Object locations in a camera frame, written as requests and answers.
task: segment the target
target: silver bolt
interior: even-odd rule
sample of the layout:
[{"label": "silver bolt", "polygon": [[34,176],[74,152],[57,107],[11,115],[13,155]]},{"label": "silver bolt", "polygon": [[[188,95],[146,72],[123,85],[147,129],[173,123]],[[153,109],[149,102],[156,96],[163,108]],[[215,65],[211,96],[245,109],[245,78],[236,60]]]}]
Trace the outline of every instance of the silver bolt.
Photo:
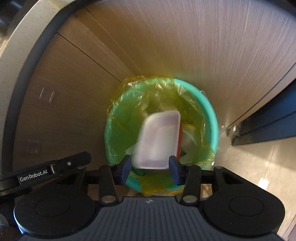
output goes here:
[{"label": "silver bolt", "polygon": [[112,196],[112,195],[106,195],[102,197],[102,201],[105,203],[112,203],[116,201],[116,197]]},{"label": "silver bolt", "polygon": [[183,197],[183,201],[187,202],[187,203],[194,203],[197,201],[197,197],[193,196],[193,195],[187,195],[187,196]]}]

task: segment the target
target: tile floor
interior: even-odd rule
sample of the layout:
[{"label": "tile floor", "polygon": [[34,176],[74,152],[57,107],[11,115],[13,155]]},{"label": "tile floor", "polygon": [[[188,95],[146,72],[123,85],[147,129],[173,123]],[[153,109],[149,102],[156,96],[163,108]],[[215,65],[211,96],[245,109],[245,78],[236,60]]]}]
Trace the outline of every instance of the tile floor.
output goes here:
[{"label": "tile floor", "polygon": [[[226,130],[221,129],[215,166],[224,166],[250,182],[278,197],[284,204],[285,219],[278,235],[286,237],[285,231],[296,214],[296,137],[283,140],[232,146]],[[136,196],[126,186],[118,186],[119,196]],[[98,199],[98,188],[92,185],[89,195]]]}]

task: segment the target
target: crumpled plastic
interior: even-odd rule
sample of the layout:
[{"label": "crumpled plastic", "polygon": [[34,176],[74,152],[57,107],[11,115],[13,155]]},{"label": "crumpled plastic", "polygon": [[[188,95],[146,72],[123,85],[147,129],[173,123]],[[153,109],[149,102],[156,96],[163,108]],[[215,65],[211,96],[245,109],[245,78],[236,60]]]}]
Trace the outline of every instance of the crumpled plastic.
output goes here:
[{"label": "crumpled plastic", "polygon": [[[105,148],[107,159],[119,163],[125,154],[132,155],[140,128],[146,116],[178,110],[183,129],[180,162],[210,169],[214,153],[205,139],[205,117],[195,97],[173,78],[137,76],[124,80],[107,110]],[[132,168],[130,178],[140,180],[145,196],[174,196],[169,170],[139,170]]]}]

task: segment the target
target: white plastic container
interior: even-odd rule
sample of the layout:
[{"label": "white plastic container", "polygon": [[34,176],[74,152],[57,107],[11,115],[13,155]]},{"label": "white plastic container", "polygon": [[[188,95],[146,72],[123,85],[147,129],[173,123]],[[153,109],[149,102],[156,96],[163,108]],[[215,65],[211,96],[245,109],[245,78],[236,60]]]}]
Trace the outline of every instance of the white plastic container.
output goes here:
[{"label": "white plastic container", "polygon": [[133,166],[139,169],[168,169],[168,159],[177,156],[180,113],[168,110],[151,114],[142,124]]}]

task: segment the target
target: gray ribbed panel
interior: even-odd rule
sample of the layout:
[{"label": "gray ribbed panel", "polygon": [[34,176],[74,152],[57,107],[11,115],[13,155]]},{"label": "gray ribbed panel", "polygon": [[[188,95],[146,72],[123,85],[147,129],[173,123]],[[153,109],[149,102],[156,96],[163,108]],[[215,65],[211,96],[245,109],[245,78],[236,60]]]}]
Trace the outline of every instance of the gray ribbed panel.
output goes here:
[{"label": "gray ribbed panel", "polygon": [[[44,241],[24,235],[20,241]],[[220,233],[195,207],[178,204],[174,197],[126,197],[115,207],[103,208],[84,230],[51,241],[246,241]],[[250,239],[280,241],[276,234]]]}]

